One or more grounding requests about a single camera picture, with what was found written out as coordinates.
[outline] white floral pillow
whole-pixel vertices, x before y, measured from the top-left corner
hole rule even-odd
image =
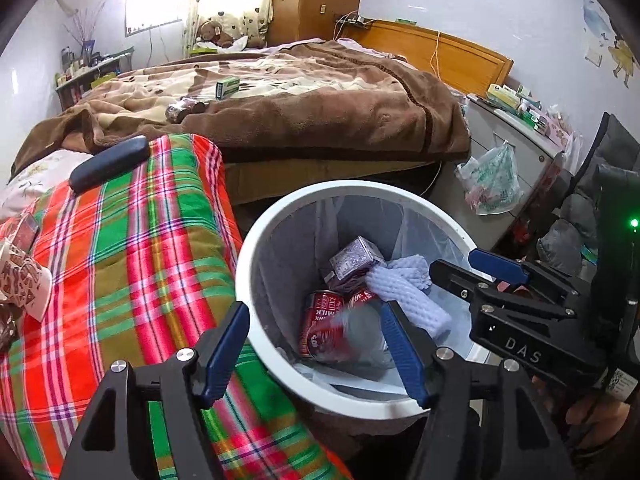
[[[92,156],[57,150],[26,167],[0,191],[0,222],[19,215],[31,202],[67,180],[76,166]]]

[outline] plastic bottle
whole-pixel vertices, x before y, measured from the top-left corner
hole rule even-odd
[[[380,328],[380,315],[367,303],[317,322],[309,330],[306,344],[313,359],[323,363],[394,366]]]

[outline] red and green plaid fabric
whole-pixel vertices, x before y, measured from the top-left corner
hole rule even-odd
[[[154,364],[193,345],[234,300],[241,245],[218,149],[165,136],[131,173],[74,196],[66,183],[31,208],[34,257],[53,292],[0,358],[0,430],[27,472],[55,479],[104,370]],[[152,403],[161,478],[176,478],[162,407]],[[246,344],[223,399],[203,412],[229,479],[343,478]]]

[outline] cabinet handle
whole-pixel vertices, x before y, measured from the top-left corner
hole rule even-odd
[[[510,145],[513,148],[513,151],[516,150],[516,147],[513,145],[512,142],[509,142],[508,140],[503,139],[500,135],[498,135],[495,132],[494,132],[494,137],[498,137],[498,139],[500,139],[502,142],[506,142],[508,145]]]

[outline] window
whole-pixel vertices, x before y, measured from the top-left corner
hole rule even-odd
[[[184,18],[186,5],[187,0],[126,0],[125,36],[179,22]]]

